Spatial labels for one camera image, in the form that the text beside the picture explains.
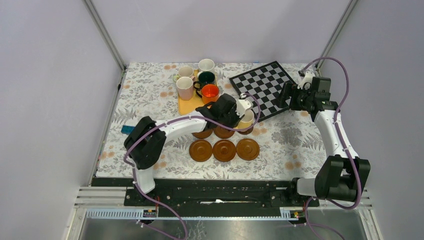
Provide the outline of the orange cup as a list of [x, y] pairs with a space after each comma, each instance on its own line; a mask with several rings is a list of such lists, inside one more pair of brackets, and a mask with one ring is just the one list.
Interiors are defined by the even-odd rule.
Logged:
[[220, 89], [215, 84], [207, 84], [196, 91], [204, 104], [216, 102], [219, 98]]

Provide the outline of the cream yellow mug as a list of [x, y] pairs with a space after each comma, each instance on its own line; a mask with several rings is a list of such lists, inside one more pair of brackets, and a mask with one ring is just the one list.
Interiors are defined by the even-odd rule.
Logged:
[[245, 129], [250, 127], [255, 120], [255, 113], [249, 109], [245, 112], [244, 117], [239, 121], [237, 129]]

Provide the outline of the dark walnut wooden coaster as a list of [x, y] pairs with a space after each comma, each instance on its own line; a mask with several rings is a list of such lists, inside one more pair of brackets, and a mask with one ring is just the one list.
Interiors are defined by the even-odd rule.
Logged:
[[250, 128], [250, 129], [248, 129], [248, 130], [245, 130], [245, 131], [237, 131], [239, 134], [241, 134], [241, 135], [249, 135], [252, 131], [254, 130], [254, 128], [252, 127], [252, 128]]

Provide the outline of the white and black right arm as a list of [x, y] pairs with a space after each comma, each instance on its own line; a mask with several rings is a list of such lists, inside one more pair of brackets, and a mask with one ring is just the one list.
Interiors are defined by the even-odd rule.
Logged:
[[306, 111], [318, 128], [327, 159], [314, 178], [294, 178], [287, 201], [301, 205], [307, 197], [356, 203], [368, 179], [371, 165], [351, 146], [341, 122], [339, 105], [331, 101], [331, 79], [312, 77], [304, 84], [286, 82], [277, 98], [289, 101], [289, 109]]

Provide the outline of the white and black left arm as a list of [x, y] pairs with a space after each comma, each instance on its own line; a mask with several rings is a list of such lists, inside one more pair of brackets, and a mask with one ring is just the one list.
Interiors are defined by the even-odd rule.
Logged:
[[217, 101], [195, 108], [194, 111], [171, 120], [143, 117], [124, 141], [124, 162], [132, 167], [136, 199], [144, 206], [155, 200], [153, 166], [159, 160], [164, 145], [183, 135], [200, 133], [222, 127], [235, 130], [253, 104], [246, 94], [235, 99], [222, 94]]

